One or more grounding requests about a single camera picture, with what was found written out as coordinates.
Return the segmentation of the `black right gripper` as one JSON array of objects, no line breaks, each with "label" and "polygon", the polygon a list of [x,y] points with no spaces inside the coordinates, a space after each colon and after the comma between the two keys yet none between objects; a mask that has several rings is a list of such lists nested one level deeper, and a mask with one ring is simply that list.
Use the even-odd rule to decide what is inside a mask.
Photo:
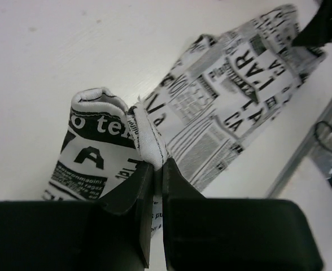
[{"label": "black right gripper", "polygon": [[312,20],[292,41],[295,47],[323,47],[332,43],[332,0],[321,1]]}]

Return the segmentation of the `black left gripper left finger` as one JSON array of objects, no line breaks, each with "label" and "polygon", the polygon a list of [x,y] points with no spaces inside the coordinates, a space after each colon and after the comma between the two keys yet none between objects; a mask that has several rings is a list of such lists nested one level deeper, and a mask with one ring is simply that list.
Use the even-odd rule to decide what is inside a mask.
[{"label": "black left gripper left finger", "polygon": [[0,202],[0,270],[145,270],[152,165],[94,201]]}]

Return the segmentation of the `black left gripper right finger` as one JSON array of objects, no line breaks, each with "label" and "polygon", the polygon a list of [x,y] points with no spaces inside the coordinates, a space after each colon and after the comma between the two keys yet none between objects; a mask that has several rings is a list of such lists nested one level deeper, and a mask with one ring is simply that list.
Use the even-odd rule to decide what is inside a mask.
[{"label": "black left gripper right finger", "polygon": [[282,199],[206,198],[163,165],[163,242],[168,270],[323,270],[297,204]]}]

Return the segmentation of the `newspaper print trousers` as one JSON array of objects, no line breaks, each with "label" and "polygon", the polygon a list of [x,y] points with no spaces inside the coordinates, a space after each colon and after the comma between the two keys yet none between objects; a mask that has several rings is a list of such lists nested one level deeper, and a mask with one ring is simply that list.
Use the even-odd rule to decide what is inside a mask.
[{"label": "newspaper print trousers", "polygon": [[297,9],[278,6],[219,36],[202,34],[133,107],[107,88],[77,93],[43,200],[97,200],[139,163],[176,161],[203,191],[279,115],[325,59],[295,47]]}]

